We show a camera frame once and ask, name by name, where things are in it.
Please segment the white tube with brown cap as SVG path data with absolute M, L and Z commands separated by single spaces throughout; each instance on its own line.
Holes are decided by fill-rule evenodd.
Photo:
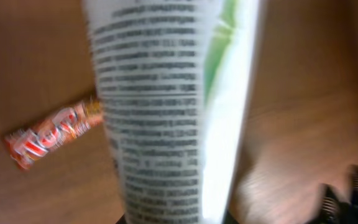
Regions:
M 223 223 L 263 1 L 83 3 L 127 223 Z

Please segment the red Top chocolate bar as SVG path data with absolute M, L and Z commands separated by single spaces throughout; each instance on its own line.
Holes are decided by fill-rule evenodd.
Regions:
M 4 135 L 11 158 L 24 170 L 47 154 L 68 144 L 103 121 L 100 101 L 81 100 L 66 106 L 32 126 Z

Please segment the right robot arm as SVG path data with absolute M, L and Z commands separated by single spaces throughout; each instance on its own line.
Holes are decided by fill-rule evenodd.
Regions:
M 306 224 L 358 224 L 358 165 L 351 166 L 348 178 L 349 200 L 341 200 L 332 185 L 323 184 L 319 206 Z

